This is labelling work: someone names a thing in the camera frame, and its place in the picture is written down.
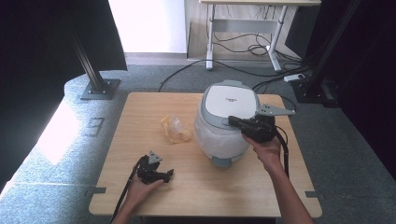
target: person's right hand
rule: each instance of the person's right hand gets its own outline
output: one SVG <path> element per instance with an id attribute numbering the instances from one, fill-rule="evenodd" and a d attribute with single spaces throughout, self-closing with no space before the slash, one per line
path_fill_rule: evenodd
<path id="1" fill-rule="evenodd" d="M 280 162 L 280 142 L 277 137 L 266 143 L 258 143 L 244 134 L 242 134 L 242 137 L 253 146 L 253 150 L 257 153 L 265 170 L 270 171 L 279 167 L 279 165 L 282 166 Z"/>

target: plastic bag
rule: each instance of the plastic bag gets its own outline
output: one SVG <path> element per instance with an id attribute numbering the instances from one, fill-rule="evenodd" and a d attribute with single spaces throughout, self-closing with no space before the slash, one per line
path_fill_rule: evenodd
<path id="1" fill-rule="evenodd" d="M 173 143 L 182 143 L 192 138 L 190 130 L 186 129 L 181 120 L 174 116 L 165 116 L 161 120 L 165 136 Z"/>

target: black pole base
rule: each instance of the black pole base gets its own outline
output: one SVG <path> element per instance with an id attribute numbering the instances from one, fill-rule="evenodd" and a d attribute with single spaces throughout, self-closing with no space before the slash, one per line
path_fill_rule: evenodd
<path id="1" fill-rule="evenodd" d="M 331 108 L 339 107 L 334 91 L 336 86 L 331 81 L 323 80 L 320 85 L 320 92 L 317 94 L 310 94 L 307 92 L 310 84 L 309 82 L 292 81 L 290 84 L 298 103 L 323 104 L 325 107 Z"/>
<path id="2" fill-rule="evenodd" d="M 102 91 L 95 91 L 92 88 L 91 82 L 85 88 L 81 95 L 81 100 L 111 100 L 119 86 L 119 79 L 104 79 L 104 89 Z"/>

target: gray carpet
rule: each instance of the gray carpet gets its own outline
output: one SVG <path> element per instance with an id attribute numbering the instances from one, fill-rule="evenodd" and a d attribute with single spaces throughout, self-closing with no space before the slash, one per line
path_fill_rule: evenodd
<path id="1" fill-rule="evenodd" d="M 224 79 L 240 80 L 253 87 L 268 79 L 220 65 L 208 72 L 203 64 L 198 64 L 170 78 L 162 91 L 204 92 Z M 273 74 L 272 68 L 258 66 L 240 69 Z M 69 81 L 62 104 L 73 111 L 80 124 L 77 136 L 53 149 L 64 151 L 57 162 L 49 162 L 39 146 L 33 148 L 14 175 L 13 183 L 3 191 L 1 222 L 107 223 L 109 217 L 94 216 L 88 208 L 127 95 L 132 91 L 157 91 L 167 77 L 182 67 L 129 65 L 128 72 L 101 72 L 104 78 L 121 80 L 111 101 L 81 101 L 79 96 L 88 78 Z M 283 80 L 267 86 L 265 93 L 295 102 L 290 84 Z M 284 103 L 286 108 L 292 108 L 288 101 Z M 296 105 L 291 124 L 323 210 L 316 222 L 396 223 L 396 183 L 343 111 L 323 105 Z M 62 126 L 58 128 L 59 135 L 64 134 Z"/>

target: desk leg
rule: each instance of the desk leg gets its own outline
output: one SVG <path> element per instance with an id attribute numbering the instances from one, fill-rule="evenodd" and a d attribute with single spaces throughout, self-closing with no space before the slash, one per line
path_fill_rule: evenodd
<path id="1" fill-rule="evenodd" d="M 213 22 L 215 19 L 215 7 L 216 5 L 212 5 L 212 15 L 209 18 L 209 41 L 207 43 L 207 52 L 206 52 L 206 70 L 213 69 Z"/>
<path id="2" fill-rule="evenodd" d="M 283 6 L 282 11 L 280 13 L 279 19 L 277 20 L 276 31 L 274 33 L 274 38 L 271 42 L 270 46 L 267 46 L 268 56 L 270 56 L 271 63 L 276 72 L 280 72 L 282 69 L 280 68 L 279 62 L 277 61 L 277 57 L 275 55 L 276 42 L 279 39 L 280 31 L 282 30 L 283 21 L 285 20 L 286 11 L 288 10 L 287 6 Z"/>

